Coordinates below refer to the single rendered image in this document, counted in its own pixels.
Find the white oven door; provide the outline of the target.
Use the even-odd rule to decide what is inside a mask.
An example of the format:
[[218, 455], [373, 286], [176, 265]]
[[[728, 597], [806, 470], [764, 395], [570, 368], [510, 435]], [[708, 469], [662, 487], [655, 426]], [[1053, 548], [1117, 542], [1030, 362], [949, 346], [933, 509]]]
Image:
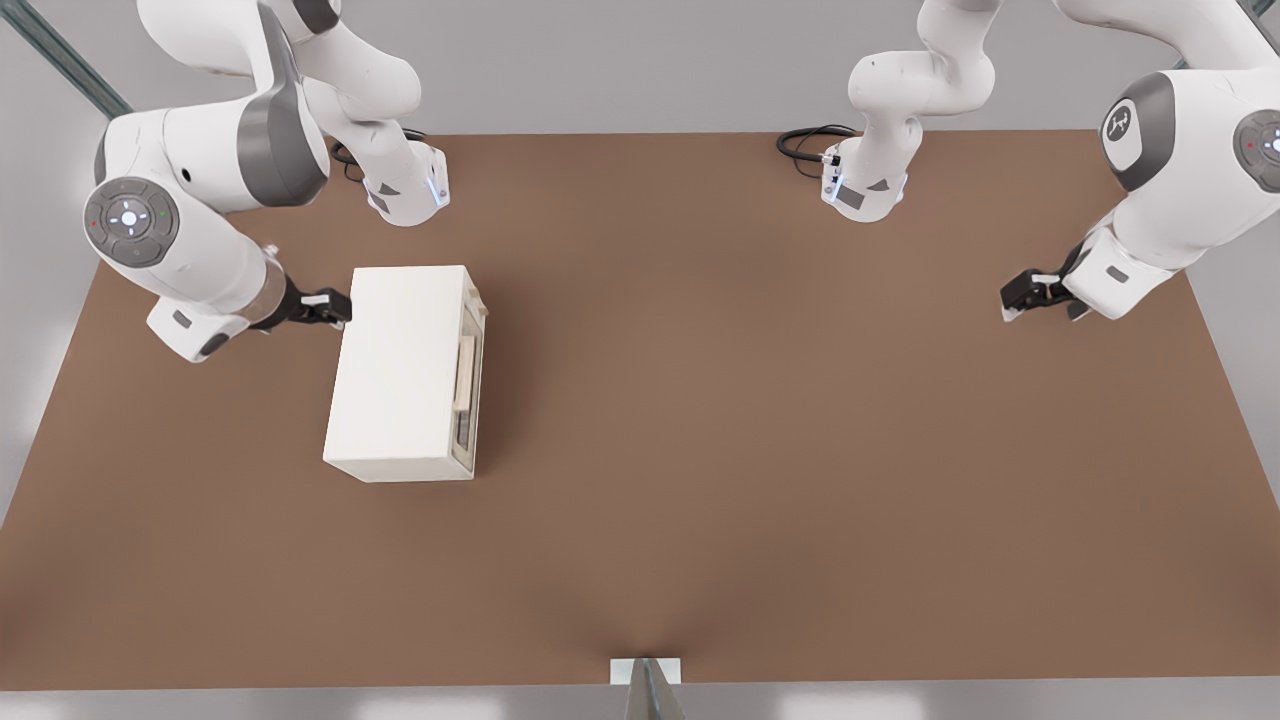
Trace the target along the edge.
[[467, 477], [474, 477], [475, 473], [475, 451], [476, 451], [476, 437], [477, 437], [477, 414], [479, 402], [481, 392], [481, 378], [483, 378], [483, 357], [484, 357], [484, 334], [485, 334], [485, 319], [488, 315], [486, 306], [480, 299], [479, 290], [474, 284], [468, 284], [463, 291], [463, 302], [460, 311], [460, 337], [462, 334], [475, 334], [477, 337], [477, 360], [476, 360], [476, 373], [475, 373], [475, 386], [472, 405], [468, 413], [454, 413], [452, 410], [452, 427], [451, 427], [451, 452], [453, 460], [456, 460]]

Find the white oven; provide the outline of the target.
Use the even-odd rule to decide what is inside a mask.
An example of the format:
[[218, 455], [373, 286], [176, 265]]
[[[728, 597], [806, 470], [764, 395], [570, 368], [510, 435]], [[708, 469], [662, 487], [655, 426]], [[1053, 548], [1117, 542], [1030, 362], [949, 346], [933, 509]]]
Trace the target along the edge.
[[365, 483], [470, 480], [452, 457], [463, 265], [353, 273], [323, 460]]

